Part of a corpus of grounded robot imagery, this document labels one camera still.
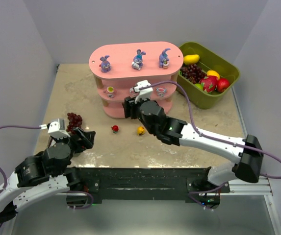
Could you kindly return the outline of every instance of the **bunny toy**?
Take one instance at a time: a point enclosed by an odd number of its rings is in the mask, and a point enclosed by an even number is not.
[[[146,53],[143,51],[141,52],[141,49],[137,50],[137,55],[134,57],[134,61],[131,63],[131,66],[133,69],[136,70],[141,70],[141,68],[143,67],[143,63],[142,63],[142,56],[145,55]]]
[[[165,48],[159,56],[159,68],[168,67],[169,66],[169,58],[166,52],[170,50],[170,48]]]
[[[110,62],[107,61],[107,58],[109,58],[109,55],[106,55],[105,57],[101,57],[100,60],[102,63],[100,64],[101,72],[109,72],[111,70]]]

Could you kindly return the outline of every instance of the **pink shelf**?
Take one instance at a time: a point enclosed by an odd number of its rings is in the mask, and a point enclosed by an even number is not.
[[[110,101],[110,102],[123,102],[124,99],[127,96],[130,96],[129,89],[142,79],[131,79],[131,80],[124,80],[124,81],[111,81],[111,80],[104,80],[102,83],[104,87],[102,89],[98,89],[98,93],[101,96],[102,99]],[[153,78],[149,79],[149,82],[151,84],[160,82],[160,81],[165,81],[166,79],[158,79],[158,78]],[[114,87],[116,90],[117,94],[115,95],[114,98],[109,98],[105,93],[104,90],[106,87]],[[176,86],[173,84],[163,84],[160,87],[164,87],[167,89],[167,93],[164,95],[164,97],[159,97],[157,96],[155,92],[155,88],[153,88],[153,93],[151,95],[151,100],[160,100],[160,99],[166,99],[170,97],[176,90]]]
[[[158,67],[159,55],[165,48],[167,51],[170,65],[168,69]],[[131,63],[137,49],[146,52],[143,56],[144,66],[142,69],[135,70],[131,67]],[[100,57],[109,55],[108,61],[111,63],[111,71],[101,72],[99,65]],[[181,50],[174,44],[168,42],[148,42],[148,43],[129,43],[105,45],[96,49],[90,56],[89,66],[92,73],[100,79],[128,79],[135,77],[155,77],[170,76],[177,73],[183,64],[183,54]]]
[[[172,107],[172,102],[167,102],[165,99],[164,100],[157,100],[158,104],[163,107],[164,112],[167,114],[171,107]],[[108,106],[103,106],[103,109],[105,113],[110,117],[110,118],[125,118],[124,115],[124,108],[122,103],[119,102],[111,102],[108,104]]]
[[[159,55],[165,48],[170,64],[167,69],[159,68]],[[131,67],[137,50],[146,52],[143,56],[143,67],[141,70],[135,70]],[[111,63],[109,72],[101,72],[100,57],[109,55],[108,61]],[[181,50],[172,43],[168,42],[148,42],[148,43],[129,43],[105,45],[96,49],[90,56],[89,66],[94,74],[97,84],[98,94],[103,103],[105,113],[112,118],[124,118],[124,109],[122,102],[130,96],[129,90],[135,84],[142,80],[148,80],[151,84],[172,80],[176,81],[178,71],[183,64],[183,54]],[[113,87],[116,90],[114,98],[109,98],[104,90],[107,87]],[[173,84],[163,84],[160,87],[166,88],[167,93],[164,97],[157,96],[153,88],[152,100],[157,100],[167,113],[172,107],[171,95],[175,92],[176,86]]]

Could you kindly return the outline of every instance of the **fruit basket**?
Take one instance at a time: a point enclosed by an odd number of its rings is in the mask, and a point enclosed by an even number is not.
[[[217,54],[213,53],[209,49],[195,42],[187,42],[179,47],[184,56],[197,54],[200,56],[199,61],[196,63],[203,71],[214,70],[219,75],[230,82],[230,86],[219,93],[213,91],[211,94],[204,92],[197,88],[192,82],[178,74],[177,83],[180,84],[187,92],[189,99],[200,109],[209,109],[215,105],[224,94],[235,84],[239,79],[240,72],[237,67],[227,62]]]

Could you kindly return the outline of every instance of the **red grapes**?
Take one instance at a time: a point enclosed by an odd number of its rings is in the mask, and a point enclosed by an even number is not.
[[[180,68],[180,71],[183,77],[185,77],[188,81],[192,82],[193,84],[199,83],[199,81],[206,76],[206,73],[203,72],[202,69],[196,64],[183,64]]]
[[[67,113],[67,119],[69,120],[69,125],[67,126],[66,131],[71,132],[72,134],[75,134],[73,129],[75,127],[81,128],[82,125],[82,118],[80,115],[74,114],[74,113]]]

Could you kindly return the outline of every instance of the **small red tomato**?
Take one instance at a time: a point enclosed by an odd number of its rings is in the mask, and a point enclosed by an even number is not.
[[[117,125],[114,125],[111,127],[113,132],[118,132],[119,131],[119,127]]]

